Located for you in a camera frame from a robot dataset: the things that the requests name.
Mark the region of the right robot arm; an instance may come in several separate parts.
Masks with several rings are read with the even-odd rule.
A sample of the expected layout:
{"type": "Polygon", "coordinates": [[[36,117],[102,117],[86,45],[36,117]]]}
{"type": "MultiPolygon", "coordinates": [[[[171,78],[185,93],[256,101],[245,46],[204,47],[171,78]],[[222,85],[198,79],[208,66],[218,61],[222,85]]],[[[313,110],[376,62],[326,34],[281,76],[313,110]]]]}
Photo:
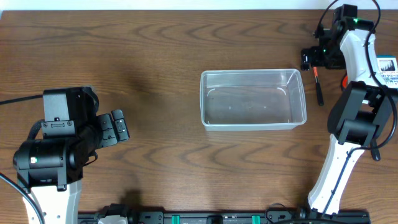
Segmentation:
{"type": "Polygon", "coordinates": [[[327,128],[330,145],[320,176],[308,195],[310,210],[331,218],[361,155],[369,151],[380,160],[397,131],[397,85],[380,69],[375,52],[378,21],[361,19],[355,5],[333,11],[329,29],[318,23],[318,45],[301,51],[301,69],[345,70],[346,84],[331,109],[327,128]]]}

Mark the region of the small hammer with black grip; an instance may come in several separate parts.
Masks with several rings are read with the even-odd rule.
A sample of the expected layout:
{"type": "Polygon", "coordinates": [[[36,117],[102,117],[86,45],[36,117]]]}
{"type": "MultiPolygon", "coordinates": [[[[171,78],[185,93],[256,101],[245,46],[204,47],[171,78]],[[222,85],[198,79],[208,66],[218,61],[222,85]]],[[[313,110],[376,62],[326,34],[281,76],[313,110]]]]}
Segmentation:
{"type": "Polygon", "coordinates": [[[321,89],[321,86],[320,86],[320,83],[319,83],[319,79],[318,79],[317,67],[313,67],[313,73],[314,73],[314,77],[315,77],[315,88],[316,88],[316,92],[317,92],[318,105],[319,106],[323,106],[324,105],[324,101],[323,101],[322,89],[321,89]]]}

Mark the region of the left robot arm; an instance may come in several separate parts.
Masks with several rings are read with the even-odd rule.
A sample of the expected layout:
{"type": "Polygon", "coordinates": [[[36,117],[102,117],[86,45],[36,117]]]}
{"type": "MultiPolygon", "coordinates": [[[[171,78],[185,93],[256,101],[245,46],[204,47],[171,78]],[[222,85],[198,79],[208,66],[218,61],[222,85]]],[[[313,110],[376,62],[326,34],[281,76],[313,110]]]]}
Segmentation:
{"type": "Polygon", "coordinates": [[[13,157],[29,223],[77,223],[83,168],[129,139],[122,110],[98,115],[90,86],[45,90],[44,118],[13,157]]]}

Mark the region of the red handled pliers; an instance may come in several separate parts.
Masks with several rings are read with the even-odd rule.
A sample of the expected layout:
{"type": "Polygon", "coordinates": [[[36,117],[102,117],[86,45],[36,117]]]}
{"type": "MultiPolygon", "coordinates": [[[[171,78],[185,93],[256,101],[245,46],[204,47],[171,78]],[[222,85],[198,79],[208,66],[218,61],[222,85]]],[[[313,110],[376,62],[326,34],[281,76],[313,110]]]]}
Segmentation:
{"type": "Polygon", "coordinates": [[[346,89],[346,86],[347,86],[347,74],[344,74],[343,75],[343,78],[341,79],[341,81],[340,81],[340,88],[341,88],[341,90],[342,91],[344,91],[345,89],[346,89]]]}

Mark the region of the clear plastic storage container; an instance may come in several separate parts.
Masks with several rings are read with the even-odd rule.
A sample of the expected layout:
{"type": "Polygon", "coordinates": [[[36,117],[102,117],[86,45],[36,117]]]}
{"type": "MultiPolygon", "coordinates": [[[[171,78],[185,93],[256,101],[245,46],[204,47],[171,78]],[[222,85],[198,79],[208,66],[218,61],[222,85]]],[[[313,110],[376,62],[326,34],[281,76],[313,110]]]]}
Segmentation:
{"type": "Polygon", "coordinates": [[[301,74],[294,68],[204,71],[200,112],[206,131],[294,129],[307,121],[301,74]]]}

